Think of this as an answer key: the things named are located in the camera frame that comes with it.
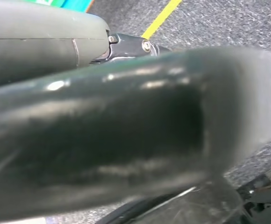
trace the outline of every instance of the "green object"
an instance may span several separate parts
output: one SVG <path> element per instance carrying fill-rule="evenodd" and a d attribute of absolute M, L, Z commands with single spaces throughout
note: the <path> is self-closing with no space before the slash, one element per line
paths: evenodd
<path fill-rule="evenodd" d="M 26 1 L 34 2 L 42 5 L 47 5 L 47 6 L 61 7 L 65 0 L 26 0 Z"/>

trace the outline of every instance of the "yellow floor marking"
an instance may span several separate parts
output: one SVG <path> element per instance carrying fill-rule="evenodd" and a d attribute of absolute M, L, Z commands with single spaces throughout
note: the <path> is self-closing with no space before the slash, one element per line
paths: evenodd
<path fill-rule="evenodd" d="M 182 0 L 170 0 L 161 13 L 151 23 L 142 37 L 149 39 Z"/>

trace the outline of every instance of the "gray carpet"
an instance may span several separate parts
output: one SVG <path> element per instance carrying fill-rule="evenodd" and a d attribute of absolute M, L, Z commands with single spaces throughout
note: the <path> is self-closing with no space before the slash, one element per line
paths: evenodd
<path fill-rule="evenodd" d="M 113 32 L 142 35 L 168 0 L 95 0 L 89 13 Z M 151 40 L 171 49 L 247 45 L 271 50 L 271 0 L 183 0 Z M 271 142 L 226 176 L 235 187 L 271 168 Z M 105 206 L 58 217 L 50 224 L 94 224 L 117 207 Z"/>

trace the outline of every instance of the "yellow line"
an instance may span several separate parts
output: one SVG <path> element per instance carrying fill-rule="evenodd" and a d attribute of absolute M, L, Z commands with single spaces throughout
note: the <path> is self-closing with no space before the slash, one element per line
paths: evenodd
<path fill-rule="evenodd" d="M 161 13 L 160 13 L 153 23 L 151 23 L 142 37 L 149 39 L 174 9 L 176 9 L 182 0 L 170 0 Z"/>

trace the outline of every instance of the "bolt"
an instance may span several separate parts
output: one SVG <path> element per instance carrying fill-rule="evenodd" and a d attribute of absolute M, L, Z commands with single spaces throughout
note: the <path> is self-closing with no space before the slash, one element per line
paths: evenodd
<path fill-rule="evenodd" d="M 150 44 L 150 42 L 148 42 L 148 40 L 143 40 L 142 42 L 142 48 L 145 51 L 145 52 L 150 52 L 151 50 L 151 45 Z"/>
<path fill-rule="evenodd" d="M 110 42 L 110 43 L 117 43 L 118 40 L 115 36 L 109 36 L 108 37 L 108 42 Z"/>

